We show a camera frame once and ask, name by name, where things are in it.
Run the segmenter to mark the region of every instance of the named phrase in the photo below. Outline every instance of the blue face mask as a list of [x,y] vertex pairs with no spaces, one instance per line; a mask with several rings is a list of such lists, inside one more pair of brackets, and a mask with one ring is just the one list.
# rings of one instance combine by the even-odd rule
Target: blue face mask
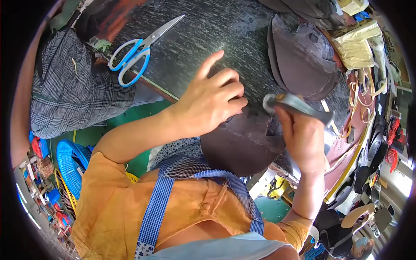
[[363,238],[360,238],[359,240],[357,240],[357,241],[355,242],[355,246],[356,246],[357,248],[360,248],[362,245],[363,245],[363,246],[367,245],[368,241],[369,241],[368,237],[363,237]]
[[256,232],[222,239],[198,240],[162,249],[142,260],[258,260],[290,244],[266,240]]

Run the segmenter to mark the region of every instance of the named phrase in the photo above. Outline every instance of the blue-handled scissors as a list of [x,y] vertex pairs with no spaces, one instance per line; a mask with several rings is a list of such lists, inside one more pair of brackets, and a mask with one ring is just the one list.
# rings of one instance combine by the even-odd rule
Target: blue-handled scissors
[[[133,85],[140,78],[140,76],[143,74],[144,70],[147,67],[147,63],[149,62],[150,45],[152,43],[154,43],[157,39],[159,39],[160,36],[165,34],[169,29],[171,29],[173,26],[175,26],[184,17],[185,17],[185,15],[181,15],[181,16],[176,17],[175,19],[170,20],[169,22],[167,22],[162,27],[157,29],[154,33],[152,33],[149,37],[147,37],[144,40],[143,39],[130,40],[130,41],[124,43],[122,46],[120,46],[114,52],[113,56],[111,57],[110,61],[108,62],[108,66],[110,67],[110,69],[112,71],[117,71],[117,70],[121,69],[121,71],[119,73],[119,84],[122,87],[129,87],[129,86]],[[129,52],[123,57],[121,62],[116,67],[114,67],[113,66],[113,61],[114,61],[115,56],[118,54],[118,52],[121,49],[123,49],[124,47],[126,47],[127,45],[132,44],[132,43],[134,43],[133,48],[131,48],[129,50]],[[130,81],[129,83],[124,83],[123,82],[124,74],[136,62],[138,62],[143,56],[146,56],[146,59],[144,60],[144,64],[141,67],[141,70],[139,71],[139,74],[137,74],[137,76],[132,81]]]

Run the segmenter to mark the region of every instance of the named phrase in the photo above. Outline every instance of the work table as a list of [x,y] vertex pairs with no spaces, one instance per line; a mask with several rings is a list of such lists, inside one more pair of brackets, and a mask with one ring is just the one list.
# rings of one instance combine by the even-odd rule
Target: work table
[[[283,92],[272,76],[267,54],[267,27],[276,12],[258,1],[150,0],[132,12],[113,41],[111,53],[126,41],[145,39],[171,19],[186,15],[151,45],[149,64],[141,79],[167,95],[180,98],[202,61],[218,50],[224,50],[225,54],[211,72],[225,67],[235,69],[245,87],[244,95],[251,104],[261,105],[266,94]],[[345,81],[341,81],[325,99],[330,110],[335,111],[334,121],[338,129],[348,116],[348,97],[349,88]],[[323,111],[320,102],[309,104]],[[325,131],[335,135],[332,130]],[[325,151],[329,149],[330,145],[326,144]],[[277,165],[290,170],[285,156],[279,156],[277,160]]]

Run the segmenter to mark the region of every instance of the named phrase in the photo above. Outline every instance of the hand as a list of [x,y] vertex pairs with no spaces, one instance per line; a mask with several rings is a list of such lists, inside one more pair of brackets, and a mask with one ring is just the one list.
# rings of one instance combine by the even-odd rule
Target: hand
[[282,123],[286,147],[301,173],[323,173],[326,166],[323,123],[280,107],[275,111]]
[[224,51],[211,54],[181,99],[167,108],[177,122],[181,138],[209,133],[228,117],[242,113],[241,109],[247,105],[247,99],[242,97],[244,86],[235,70],[225,68],[207,78],[210,68],[223,55]]

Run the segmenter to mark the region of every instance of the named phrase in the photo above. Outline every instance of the brown leather sheet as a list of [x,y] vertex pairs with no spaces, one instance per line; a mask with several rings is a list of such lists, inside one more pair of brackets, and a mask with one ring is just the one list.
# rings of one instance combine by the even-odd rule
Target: brown leather sheet
[[230,171],[238,177],[261,172],[286,147],[281,127],[276,125],[273,131],[268,128],[271,121],[262,108],[244,107],[242,114],[201,136],[205,160],[211,168]]
[[277,12],[294,12],[303,19],[326,30],[342,25],[331,0],[259,0]]
[[300,22],[297,15],[275,15],[267,43],[273,76],[284,90],[320,101],[338,83],[341,73],[333,60],[332,45],[314,25]]

